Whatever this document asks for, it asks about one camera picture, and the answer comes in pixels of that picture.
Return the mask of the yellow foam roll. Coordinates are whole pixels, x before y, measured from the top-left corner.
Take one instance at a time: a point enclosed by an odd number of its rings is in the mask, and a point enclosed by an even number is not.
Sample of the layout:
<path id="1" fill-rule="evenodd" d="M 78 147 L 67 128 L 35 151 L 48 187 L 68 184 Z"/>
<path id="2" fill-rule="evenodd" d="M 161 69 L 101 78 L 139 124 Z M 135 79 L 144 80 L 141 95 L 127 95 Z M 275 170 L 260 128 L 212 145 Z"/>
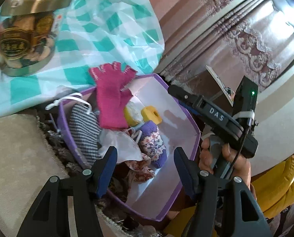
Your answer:
<path id="1" fill-rule="evenodd" d="M 144 122 L 152 121 L 156 125 L 159 125 L 163 120 L 158 110 L 153 106 L 146 106 L 141 110 L 141 115 Z"/>

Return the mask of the white face mask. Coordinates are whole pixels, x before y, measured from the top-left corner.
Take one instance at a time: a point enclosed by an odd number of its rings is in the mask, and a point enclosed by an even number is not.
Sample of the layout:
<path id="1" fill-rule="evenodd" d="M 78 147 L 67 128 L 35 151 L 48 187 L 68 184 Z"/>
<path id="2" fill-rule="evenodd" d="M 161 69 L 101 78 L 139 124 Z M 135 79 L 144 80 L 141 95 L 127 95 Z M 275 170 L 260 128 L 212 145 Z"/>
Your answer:
<path id="1" fill-rule="evenodd" d="M 101 157 L 104 157 L 110 146 L 116 148 L 118 153 L 117 164 L 126 161 L 143 160 L 138 144 L 128 134 L 122 131 L 102 129 L 98 143 L 101 145 L 98 149 L 98 154 Z"/>

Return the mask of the purple storage box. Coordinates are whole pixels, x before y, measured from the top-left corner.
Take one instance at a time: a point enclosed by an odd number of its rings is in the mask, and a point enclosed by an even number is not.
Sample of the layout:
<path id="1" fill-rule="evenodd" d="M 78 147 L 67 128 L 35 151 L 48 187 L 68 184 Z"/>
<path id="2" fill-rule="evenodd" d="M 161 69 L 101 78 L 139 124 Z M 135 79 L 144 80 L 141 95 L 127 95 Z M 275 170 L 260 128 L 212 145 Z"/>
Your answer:
<path id="1" fill-rule="evenodd" d="M 59 108 L 58 127 L 81 168 L 91 168 L 108 148 L 117 150 L 127 180 L 122 206 L 141 218 L 161 221 L 182 184 L 174 165 L 174 149 L 181 147 L 193 159 L 200 132 L 191 115 L 169 95 L 156 74 L 137 76 L 126 86 L 129 99 L 119 127 L 100 126 L 102 100 L 98 88 L 72 93 L 53 102 Z"/>

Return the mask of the purple patterned sock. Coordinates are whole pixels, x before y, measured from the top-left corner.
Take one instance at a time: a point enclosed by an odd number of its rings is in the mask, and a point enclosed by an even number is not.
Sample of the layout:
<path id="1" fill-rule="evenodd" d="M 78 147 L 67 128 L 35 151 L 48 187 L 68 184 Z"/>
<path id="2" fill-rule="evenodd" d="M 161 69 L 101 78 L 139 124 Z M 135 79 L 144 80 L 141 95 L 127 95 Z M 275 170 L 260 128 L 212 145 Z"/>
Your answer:
<path id="1" fill-rule="evenodd" d="M 151 158 L 151 164 L 155 168 L 163 167 L 167 160 L 167 150 L 158 126 L 152 121 L 147 121 L 140 131 L 142 132 L 139 140 L 141 151 Z"/>

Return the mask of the beige sofa cushion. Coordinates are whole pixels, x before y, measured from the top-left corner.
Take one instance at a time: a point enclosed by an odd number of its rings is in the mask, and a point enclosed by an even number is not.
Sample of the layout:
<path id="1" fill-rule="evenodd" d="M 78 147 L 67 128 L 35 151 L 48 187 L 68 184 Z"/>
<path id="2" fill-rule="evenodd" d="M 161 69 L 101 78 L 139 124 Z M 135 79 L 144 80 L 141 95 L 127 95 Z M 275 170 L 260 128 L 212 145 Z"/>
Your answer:
<path id="1" fill-rule="evenodd" d="M 0 118 L 0 230 L 16 236 L 36 196 L 51 176 L 66 178 L 61 161 L 38 127 L 36 117 Z"/>

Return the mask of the striped black white sock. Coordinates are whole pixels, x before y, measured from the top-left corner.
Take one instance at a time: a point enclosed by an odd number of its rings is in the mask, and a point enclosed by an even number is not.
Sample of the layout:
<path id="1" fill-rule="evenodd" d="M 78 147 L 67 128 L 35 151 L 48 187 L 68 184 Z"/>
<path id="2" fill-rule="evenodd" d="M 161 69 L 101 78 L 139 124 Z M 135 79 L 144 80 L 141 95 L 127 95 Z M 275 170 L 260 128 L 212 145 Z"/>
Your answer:
<path id="1" fill-rule="evenodd" d="M 68 126 L 87 164 L 92 165 L 96 160 L 102 158 L 98 151 L 98 139 L 102 129 L 99 126 L 97 115 L 87 105 L 74 104 Z"/>

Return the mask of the yellow cushion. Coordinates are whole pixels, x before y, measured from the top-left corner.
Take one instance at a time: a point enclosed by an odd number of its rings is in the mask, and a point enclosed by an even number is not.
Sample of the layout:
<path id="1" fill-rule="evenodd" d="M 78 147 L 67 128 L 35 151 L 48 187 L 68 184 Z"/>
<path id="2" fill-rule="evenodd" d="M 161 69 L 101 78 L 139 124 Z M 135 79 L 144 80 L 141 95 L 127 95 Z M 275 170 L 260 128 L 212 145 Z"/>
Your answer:
<path id="1" fill-rule="evenodd" d="M 252 185 L 265 218 L 271 219 L 294 204 L 294 155 L 271 168 Z"/>

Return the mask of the teal white checkered tablecloth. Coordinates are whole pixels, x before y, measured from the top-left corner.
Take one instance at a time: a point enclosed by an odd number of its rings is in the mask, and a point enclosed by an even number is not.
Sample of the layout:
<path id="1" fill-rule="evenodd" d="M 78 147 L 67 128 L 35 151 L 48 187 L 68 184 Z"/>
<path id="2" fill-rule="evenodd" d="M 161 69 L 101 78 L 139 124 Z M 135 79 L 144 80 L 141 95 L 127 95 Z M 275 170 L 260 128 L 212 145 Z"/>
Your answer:
<path id="1" fill-rule="evenodd" d="M 88 69 L 104 63 L 152 73 L 164 48 L 149 0 L 73 0 L 43 69 L 17 77 L 0 72 L 0 117 L 93 86 Z"/>

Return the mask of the glass jar gold lid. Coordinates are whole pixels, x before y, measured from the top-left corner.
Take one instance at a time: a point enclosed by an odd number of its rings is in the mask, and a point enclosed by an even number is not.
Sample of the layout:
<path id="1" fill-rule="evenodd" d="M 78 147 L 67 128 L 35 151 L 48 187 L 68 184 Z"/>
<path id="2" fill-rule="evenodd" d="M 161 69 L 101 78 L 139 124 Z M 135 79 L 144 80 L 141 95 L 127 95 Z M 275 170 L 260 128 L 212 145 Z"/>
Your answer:
<path id="1" fill-rule="evenodd" d="M 4 1 L 0 10 L 0 68 L 4 74 L 30 75 L 49 63 L 71 1 Z"/>

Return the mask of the magenta knit glove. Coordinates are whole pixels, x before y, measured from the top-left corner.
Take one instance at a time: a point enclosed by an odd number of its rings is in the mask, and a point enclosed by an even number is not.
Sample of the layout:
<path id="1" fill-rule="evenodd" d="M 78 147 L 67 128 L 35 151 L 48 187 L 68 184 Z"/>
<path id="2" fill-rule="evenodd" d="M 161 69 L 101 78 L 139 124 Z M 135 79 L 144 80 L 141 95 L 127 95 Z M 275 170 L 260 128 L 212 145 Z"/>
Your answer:
<path id="1" fill-rule="evenodd" d="M 111 130 L 127 128 L 124 109 L 133 96 L 127 84 L 137 72 L 128 65 L 122 70 L 121 63 L 113 62 L 92 67 L 89 73 L 96 83 L 100 127 Z"/>

